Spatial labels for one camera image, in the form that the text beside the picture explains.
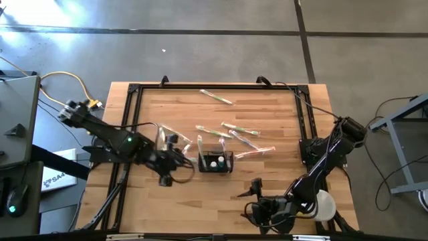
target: wooden table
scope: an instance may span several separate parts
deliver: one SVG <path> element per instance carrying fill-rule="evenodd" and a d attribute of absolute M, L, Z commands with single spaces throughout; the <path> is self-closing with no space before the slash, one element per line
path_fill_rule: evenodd
<path fill-rule="evenodd" d="M 119 125 L 122 120 L 129 82 L 113 82 L 108 95 L 103 120 Z M 324 84 L 309 84 L 312 104 L 331 110 Z M 158 186 L 155 172 L 143 165 L 132 165 L 126 189 L 121 232 L 156 233 L 224 233 L 258 234 L 259 230 L 240 216 L 247 202 L 255 196 L 236 198 L 248 190 L 251 180 L 261 177 L 264 195 L 280 195 L 295 178 L 306 172 L 298 151 L 300 131 L 294 95 L 287 90 L 212 90 L 232 101 L 229 106 L 197 90 L 145 90 L 142 95 L 139 123 L 155 122 L 168 125 L 196 143 L 202 135 L 205 149 L 221 150 L 219 138 L 198 131 L 195 125 L 226 132 L 220 124 L 225 121 L 237 126 L 261 131 L 260 137 L 246 135 L 260 147 L 275 146 L 276 151 L 263 156 L 236 161 L 233 173 L 196 172 L 190 183 L 174 183 L 172 187 Z M 320 137 L 330 134 L 333 118 L 314 109 L 316 128 Z M 155 128 L 144 126 L 139 131 L 154 139 Z M 228 151 L 241 153 L 249 148 L 235 139 L 226 140 Z M 194 144 L 189 152 L 197 156 Z M 88 223 L 104 202 L 112 164 L 105 163 L 93 170 L 88 178 L 77 227 Z M 180 169 L 176 178 L 186 178 L 189 172 Z M 338 211 L 358 229 L 352 196 L 346 176 L 334 170 L 327 179 L 329 192 L 336 200 Z M 116 202 L 110 214 L 111 225 Z M 313 220 L 296 220 L 292 233 L 315 234 Z"/>

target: yellow cable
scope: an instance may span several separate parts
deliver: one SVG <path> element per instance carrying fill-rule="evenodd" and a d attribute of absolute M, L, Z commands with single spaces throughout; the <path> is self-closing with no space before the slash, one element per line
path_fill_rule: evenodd
<path fill-rule="evenodd" d="M 3 58 L 3 57 L 1 57 L 0 56 L 0 58 L 2 59 L 2 60 L 5 60 L 8 64 L 10 64 L 10 65 L 12 65 L 13 67 L 15 67 L 17 70 L 19 70 L 22 74 L 24 74 L 25 76 L 29 76 L 27 73 L 25 73 L 20 67 L 18 67 L 18 66 L 16 66 L 15 64 L 12 64 L 9 60 L 6 60 L 5 58 Z M 74 78 L 76 78 L 77 80 L 79 80 L 79 83 L 82 85 L 82 88 L 83 88 L 83 91 L 85 92 L 85 95 L 86 95 L 86 98 L 88 98 L 88 100 L 90 101 L 90 103 L 89 103 L 89 107 L 93 107 L 93 106 L 95 106 L 96 104 L 99 104 L 99 101 L 98 100 L 93 100 L 92 98 L 90 98 L 89 97 L 89 94 L 88 94 L 88 91 L 86 90 L 86 87 L 85 87 L 85 85 L 84 85 L 84 83 L 83 83 L 83 81 L 79 78 L 79 76 L 77 76 L 77 75 L 75 75 L 75 74 L 72 74 L 72 73 L 69 73 L 69 72 L 64 72 L 64 71 L 57 71 L 57 72 L 51 72 L 51 73 L 49 73 L 49 74 L 45 74 L 44 76 L 42 76 L 40 79 L 41 80 L 43 80 L 43 79 L 45 79 L 45 78 L 47 78 L 47 77 L 49 77 L 49 76 L 51 76 L 51 75 L 54 75 L 54 74 L 67 74 L 67 75 L 69 75 L 69 76 L 71 76 L 71 77 L 74 77 Z M 50 97 L 49 95 L 47 95 L 47 93 L 45 92 L 45 90 L 43 90 L 43 88 L 41 88 L 40 87 L 40 91 L 46 96 L 46 98 L 48 98 L 49 100 L 51 100 L 51 101 L 54 101 L 55 103 L 58 103 L 58 104 L 60 104 L 60 105 L 63 105 L 63 106 L 65 106 L 65 104 L 64 103 L 62 103 L 62 102 L 60 102 L 60 101 L 58 101 L 58 100 L 56 100 L 56 99 L 54 99 L 54 98 L 52 98 L 52 97 Z"/>
<path fill-rule="evenodd" d="M 66 104 L 64 104 L 64 103 L 62 103 L 62 102 L 60 102 L 60 101 L 58 101 L 58 100 L 56 100 L 56 99 L 54 99 L 54 98 L 52 98 L 52 97 L 48 96 L 48 95 L 46 94 L 45 90 L 43 90 L 41 87 L 40 87 L 40 91 L 41 91 L 41 92 L 46 96 L 46 98 L 48 98 L 49 100 L 54 101 L 54 102 L 56 102 L 56 103 L 58 103 L 58 104 L 60 104 L 60 105 L 63 105 L 63 106 L 65 106 L 65 105 L 66 105 Z"/>
<path fill-rule="evenodd" d="M 51 75 L 54 75 L 54 74 L 67 74 L 67 75 L 69 75 L 69 76 L 71 76 L 71 77 L 76 78 L 77 80 L 79 80 L 80 84 L 82 85 L 82 88 L 83 88 L 83 91 L 85 92 L 86 98 L 88 98 L 88 100 L 89 100 L 90 102 L 94 102 L 94 101 L 95 101 L 95 100 L 92 100 L 92 99 L 89 97 L 88 91 L 86 90 L 86 87 L 85 87 L 85 85 L 83 84 L 83 81 L 82 81 L 82 80 L 81 80 L 77 75 L 75 75 L 75 74 L 72 74 L 72 73 L 69 73 L 69 72 L 64 72 L 64 71 L 51 72 L 51 73 L 49 73 L 49 74 L 45 74 L 44 76 L 42 76 L 42 77 L 41 77 L 41 80 L 43 80 L 43 79 L 45 79 L 45 78 L 47 78 L 47 77 L 49 77 L 49 76 L 51 76 Z M 52 99 L 51 99 L 51 97 L 49 97 L 49 96 L 48 96 L 44 91 L 43 91 L 43 93 L 46 95 L 46 97 L 48 97 L 50 100 L 52 100 Z"/>

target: metal stand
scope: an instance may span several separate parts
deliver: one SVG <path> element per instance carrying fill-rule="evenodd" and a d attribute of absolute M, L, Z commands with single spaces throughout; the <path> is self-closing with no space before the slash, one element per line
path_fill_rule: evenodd
<path fill-rule="evenodd" d="M 428 147 L 428 119 L 405 118 L 416 110 L 421 110 L 428 105 L 428 94 L 423 94 L 410 101 L 396 113 L 378 120 L 370 126 L 371 131 L 377 131 L 387 127 L 394 144 L 395 151 L 401 166 L 408 165 L 409 161 L 416 160 Z M 403 193 L 428 189 L 428 181 L 415 182 L 409 166 L 403 167 L 406 185 L 391 188 L 391 193 Z"/>

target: computer mouse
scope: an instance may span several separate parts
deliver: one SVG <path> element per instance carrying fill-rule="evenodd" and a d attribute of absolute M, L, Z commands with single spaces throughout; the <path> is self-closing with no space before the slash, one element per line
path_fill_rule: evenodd
<path fill-rule="evenodd" d="M 6 210 L 11 217 L 22 216 L 27 210 L 28 189 L 28 185 L 20 184 L 9 193 Z"/>

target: concrete floor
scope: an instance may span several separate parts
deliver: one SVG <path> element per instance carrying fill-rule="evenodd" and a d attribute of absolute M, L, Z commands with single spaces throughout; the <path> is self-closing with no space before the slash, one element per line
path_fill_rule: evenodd
<path fill-rule="evenodd" d="M 7 8 L 0 23 L 5 25 L 299 30 L 291 0 L 3 2 Z M 301 2 L 307 31 L 428 32 L 428 2 L 423 0 Z M 0 54 L 5 58 L 40 74 L 59 70 L 75 73 L 84 80 L 90 94 L 103 102 L 112 81 L 159 81 L 163 75 L 171 81 L 206 82 L 254 82 L 257 76 L 264 75 L 272 81 L 308 83 L 302 44 L 297 36 L 0 34 Z M 308 43 L 316 82 L 327 84 L 333 111 L 341 116 L 351 116 L 365 124 L 382 101 L 420 94 L 428 88 L 428 38 L 309 37 Z M 3 62 L 0 68 L 11 69 Z M 43 82 L 46 90 L 62 101 L 84 97 L 72 78 L 58 76 Z M 405 100 L 390 102 L 382 114 L 404 104 Z M 81 144 L 90 142 L 85 131 L 72 132 Z M 42 141 L 46 135 L 51 137 L 48 143 Z M 44 111 L 37 112 L 34 143 L 50 151 L 79 147 Z M 397 168 L 397 156 L 388 136 L 370 135 L 368 147 L 383 173 Z M 362 231 L 427 237 L 428 214 L 417 202 L 415 193 L 395 196 L 389 210 L 377 211 L 374 198 L 380 176 L 363 149 L 352 152 L 348 163 Z M 391 185 L 402 181 L 401 174 L 397 174 L 391 178 Z M 381 204 L 386 200 L 383 190 Z M 64 231 L 70 214 L 73 210 L 50 212 L 49 220 L 64 220 L 64 225 L 52 230 L 42 223 L 43 232 Z"/>

